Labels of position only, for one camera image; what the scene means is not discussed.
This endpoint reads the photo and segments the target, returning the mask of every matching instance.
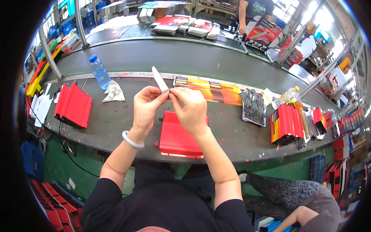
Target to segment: white bracelet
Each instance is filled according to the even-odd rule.
[[[130,140],[130,138],[128,138],[128,133],[129,131],[124,131],[122,133],[122,137],[124,138],[124,140],[132,147],[135,147],[135,148],[143,148],[144,147],[144,142],[142,144],[137,144],[133,141]]]

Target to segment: person's leg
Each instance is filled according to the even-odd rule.
[[[286,180],[260,176],[252,172],[246,175],[245,183],[250,184],[271,202],[282,204],[287,209],[297,208],[305,199],[316,193],[320,183],[308,180]]]
[[[247,210],[278,220],[284,220],[293,212],[293,210],[286,209],[283,205],[273,203],[262,196],[246,194],[243,196],[243,201]]]
[[[138,160],[135,165],[133,192],[146,185],[174,180],[170,163]]]
[[[215,182],[206,164],[193,164],[179,182],[193,190],[206,202],[211,202],[215,196]]]

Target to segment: white shoe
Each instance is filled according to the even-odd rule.
[[[247,173],[241,173],[238,175],[238,177],[240,178],[240,181],[241,182],[245,182],[246,181],[246,176],[247,176]]]

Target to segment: gray t-shirt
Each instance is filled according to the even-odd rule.
[[[336,232],[338,230],[340,208],[326,186],[319,187],[313,196],[301,203],[302,205],[319,213],[303,226],[305,232]]]
[[[246,25],[248,22],[252,21],[257,15],[265,18],[265,15],[272,15],[274,3],[272,0],[240,0],[248,2],[246,7]]]

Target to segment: blue bottle cap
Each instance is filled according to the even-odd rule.
[[[92,56],[89,58],[89,61],[90,61],[91,63],[93,63],[94,61],[96,61],[96,59],[98,59],[98,58],[97,58],[96,54],[94,54],[94,55],[92,55]]]

